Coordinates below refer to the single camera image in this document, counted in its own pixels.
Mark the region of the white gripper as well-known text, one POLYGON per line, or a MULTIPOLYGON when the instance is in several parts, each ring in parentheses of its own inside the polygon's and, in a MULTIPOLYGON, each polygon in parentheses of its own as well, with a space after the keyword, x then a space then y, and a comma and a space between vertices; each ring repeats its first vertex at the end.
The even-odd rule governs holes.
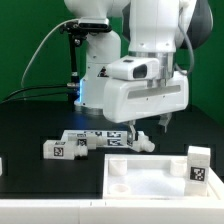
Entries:
POLYGON ((114 123, 127 122, 127 144, 136 139, 137 119, 161 115, 159 125, 167 132, 171 112, 184 110, 189 102, 189 83, 178 72, 158 87, 149 87, 147 80, 109 79, 104 89, 103 115, 114 123))

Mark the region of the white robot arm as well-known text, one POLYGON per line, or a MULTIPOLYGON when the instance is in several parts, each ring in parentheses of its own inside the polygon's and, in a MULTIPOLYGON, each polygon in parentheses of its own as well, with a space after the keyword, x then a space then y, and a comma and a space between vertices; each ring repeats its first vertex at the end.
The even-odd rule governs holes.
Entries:
POLYGON ((75 108, 133 127, 159 115, 165 126, 188 105, 190 70, 178 48, 202 45, 213 28, 208 0, 64 0, 87 36, 86 74, 75 108))

